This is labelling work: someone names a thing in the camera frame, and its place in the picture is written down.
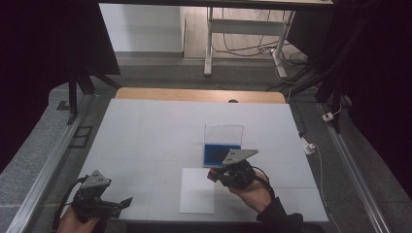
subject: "black curtain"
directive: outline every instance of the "black curtain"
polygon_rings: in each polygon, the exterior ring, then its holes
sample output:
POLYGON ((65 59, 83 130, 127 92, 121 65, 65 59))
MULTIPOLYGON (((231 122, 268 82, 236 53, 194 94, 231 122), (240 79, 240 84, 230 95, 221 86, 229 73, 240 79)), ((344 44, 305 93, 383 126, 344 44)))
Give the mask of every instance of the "black curtain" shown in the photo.
POLYGON ((0 2, 0 171, 74 65, 120 73, 97 2, 0 2))
POLYGON ((356 127, 412 198, 412 2, 383 1, 347 60, 356 127))

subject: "white wall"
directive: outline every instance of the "white wall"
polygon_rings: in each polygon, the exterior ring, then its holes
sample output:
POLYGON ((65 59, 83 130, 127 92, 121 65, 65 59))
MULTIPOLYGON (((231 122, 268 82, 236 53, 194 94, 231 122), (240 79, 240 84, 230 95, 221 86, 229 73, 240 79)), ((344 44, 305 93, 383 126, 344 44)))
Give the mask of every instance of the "white wall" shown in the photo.
POLYGON ((115 51, 183 51, 181 7, 99 5, 115 51))

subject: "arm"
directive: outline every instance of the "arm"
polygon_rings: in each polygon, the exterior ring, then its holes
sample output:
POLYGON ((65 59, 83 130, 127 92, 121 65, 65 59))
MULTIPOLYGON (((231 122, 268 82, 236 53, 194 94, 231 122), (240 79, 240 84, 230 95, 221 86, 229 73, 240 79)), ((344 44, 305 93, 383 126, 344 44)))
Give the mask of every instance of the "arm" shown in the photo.
MULTIPOLYGON (((257 172, 257 176, 266 180, 262 173, 257 172)), ((264 185, 258 181, 253 181, 245 189, 230 187, 229 191, 238 195, 243 202, 257 215, 257 220, 262 221, 269 227, 270 232, 299 232, 303 224, 301 214, 287 215, 279 198, 271 200, 269 192, 264 185)))
POLYGON ((86 223, 79 221, 76 212, 69 207, 61 218, 57 233, 91 233, 99 218, 93 217, 86 223))

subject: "aluminum rail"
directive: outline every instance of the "aluminum rail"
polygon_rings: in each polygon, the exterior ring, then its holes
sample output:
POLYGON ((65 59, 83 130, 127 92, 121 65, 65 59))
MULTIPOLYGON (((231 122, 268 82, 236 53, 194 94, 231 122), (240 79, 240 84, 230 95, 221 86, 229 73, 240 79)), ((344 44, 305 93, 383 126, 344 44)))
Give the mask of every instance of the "aluminum rail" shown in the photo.
MULTIPOLYGON (((322 114, 326 114, 321 105, 318 104, 318 108, 320 112, 322 112, 322 114)), ((375 231, 377 233, 390 233, 391 230, 386 223, 385 218, 383 217, 382 212, 375 201, 375 198, 370 193, 369 188, 367 187, 361 175, 361 171, 359 170, 354 158, 349 152, 342 136, 336 133, 335 129, 330 123, 327 124, 327 131, 329 132, 333 143, 339 151, 342 162, 345 165, 348 175, 351 178, 355 190, 357 191, 358 196, 364 205, 366 213, 368 214, 370 221, 375 228, 375 231)))
POLYGON ((44 191, 46 190, 52 175, 54 174, 57 165, 59 164, 64 152, 66 152, 67 147, 76 132, 77 127, 82 121, 83 117, 86 115, 86 111, 91 103, 91 96, 87 95, 81 102, 79 113, 76 119, 71 125, 68 125, 65 129, 62 137, 58 141, 57 145, 51 151, 49 158, 46 160, 45 165, 39 173, 34 184, 31 186, 27 196, 25 197, 23 203, 21 204, 18 212, 13 219, 12 223, 7 230, 7 233, 18 233, 23 232, 33 216, 33 213, 39 204, 44 191))

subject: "blue object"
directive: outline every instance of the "blue object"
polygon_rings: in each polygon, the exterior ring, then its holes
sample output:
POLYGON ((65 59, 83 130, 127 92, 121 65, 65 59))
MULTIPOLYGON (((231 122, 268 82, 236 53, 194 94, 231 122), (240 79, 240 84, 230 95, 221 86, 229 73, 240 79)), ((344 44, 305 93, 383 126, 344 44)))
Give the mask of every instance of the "blue object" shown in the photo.
POLYGON ((223 166, 223 161, 230 149, 240 149, 237 145, 206 144, 203 165, 205 167, 223 166))

